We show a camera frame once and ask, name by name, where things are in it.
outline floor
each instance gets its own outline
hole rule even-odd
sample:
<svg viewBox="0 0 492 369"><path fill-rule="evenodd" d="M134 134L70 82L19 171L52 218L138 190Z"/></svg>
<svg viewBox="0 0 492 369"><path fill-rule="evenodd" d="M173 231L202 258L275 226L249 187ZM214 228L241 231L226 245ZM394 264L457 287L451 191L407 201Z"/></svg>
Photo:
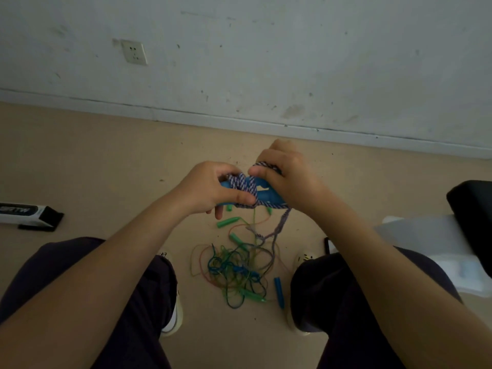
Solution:
<svg viewBox="0 0 492 369"><path fill-rule="evenodd" d="M54 233L0 225L0 295L23 262L46 242L83 235L107 238L146 205L169 191L203 160L246 170L271 136L181 126L124 117L0 103L0 200L47 204L65 213ZM492 179L492 162L416 152L299 140L324 182L372 224L387 215L415 217L450 213L446 192L467 179ZM250 210L232 216L251 219ZM266 217L258 210L258 218ZM278 221L275 213L261 231ZM162 341L175 368L316 367L327 337L298 337L275 302L228 308L221 292L190 275L190 253L202 243L228 245L228 228L211 216L189 217L168 240L184 308L184 323ZM291 266L297 250L322 254L323 233L294 212L279 237ZM196 257L193 271L196 270ZM288 292L289 274L278 265ZM274 298L274 291L269 290ZM491 326L490 300L469 305Z"/></svg>

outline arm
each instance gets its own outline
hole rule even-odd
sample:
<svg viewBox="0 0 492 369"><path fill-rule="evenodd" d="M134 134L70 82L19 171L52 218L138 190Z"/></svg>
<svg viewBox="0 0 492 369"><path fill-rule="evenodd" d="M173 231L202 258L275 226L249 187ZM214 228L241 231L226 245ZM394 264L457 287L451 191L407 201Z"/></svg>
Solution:
<svg viewBox="0 0 492 369"><path fill-rule="evenodd" d="M255 202L249 193L220 186L221 176L238 172L225 163L195 166L175 189L24 304L0 326L2 367L89 368L174 227L221 202ZM216 207L221 217L222 207Z"/></svg>
<svg viewBox="0 0 492 369"><path fill-rule="evenodd" d="M267 179L336 245L405 366L492 367L492 332L323 186L291 142L275 141L258 161L282 176L258 166L249 173Z"/></svg>

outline leg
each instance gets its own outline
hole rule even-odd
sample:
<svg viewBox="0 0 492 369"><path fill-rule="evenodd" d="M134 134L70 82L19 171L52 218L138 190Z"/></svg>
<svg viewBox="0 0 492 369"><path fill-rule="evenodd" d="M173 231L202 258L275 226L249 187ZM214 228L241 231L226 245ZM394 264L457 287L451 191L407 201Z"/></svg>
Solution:
<svg viewBox="0 0 492 369"><path fill-rule="evenodd" d="M0 302L0 324L102 242L84 237L41 247L22 266L5 292ZM170 368L159 335L171 319L176 291L171 263L156 256L138 282L93 368Z"/></svg>
<svg viewBox="0 0 492 369"><path fill-rule="evenodd" d="M460 300L451 280L433 260L398 250ZM340 254L309 260L298 268L291 282L291 311L299 329L329 335L319 368L403 367Z"/></svg>

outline foot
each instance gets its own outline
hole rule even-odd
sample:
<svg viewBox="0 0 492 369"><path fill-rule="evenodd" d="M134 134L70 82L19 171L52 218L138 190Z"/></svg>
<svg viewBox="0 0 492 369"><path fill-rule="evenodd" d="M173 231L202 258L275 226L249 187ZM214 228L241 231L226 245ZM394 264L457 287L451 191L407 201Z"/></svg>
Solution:
<svg viewBox="0 0 492 369"><path fill-rule="evenodd" d="M311 250L302 249L301 251L299 251L297 253L295 259L294 259L294 265L292 266L294 273L301 266L301 264L303 264L304 262L306 262L308 260L316 259L317 257L318 256L314 252L312 252ZM296 324L294 323L294 319L292 318L292 312L290 310L290 297L287 298L287 301L285 304L285 313L287 316L287 325L289 325L289 328L294 333L296 333L297 335L300 335L300 336L306 336L306 335L311 334L311 333L303 332L302 330L299 330L297 328Z"/></svg>
<svg viewBox="0 0 492 369"><path fill-rule="evenodd" d="M169 254L169 252L165 248L161 248L157 255L166 258L171 264L173 263L171 259L171 254ZM181 328L182 323L183 309L180 301L180 292L178 291L176 294L176 304L174 305L173 315L171 316L171 320L169 321L169 323L161 330L160 336L173 335Z"/></svg>

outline wall outlet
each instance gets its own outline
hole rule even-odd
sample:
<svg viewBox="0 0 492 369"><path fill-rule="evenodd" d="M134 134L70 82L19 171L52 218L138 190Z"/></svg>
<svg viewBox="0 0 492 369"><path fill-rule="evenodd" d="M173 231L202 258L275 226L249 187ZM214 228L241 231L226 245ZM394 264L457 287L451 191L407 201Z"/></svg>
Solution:
<svg viewBox="0 0 492 369"><path fill-rule="evenodd" d="M144 45L138 41L121 40L123 54L129 63L147 65L147 57L145 57Z"/></svg>

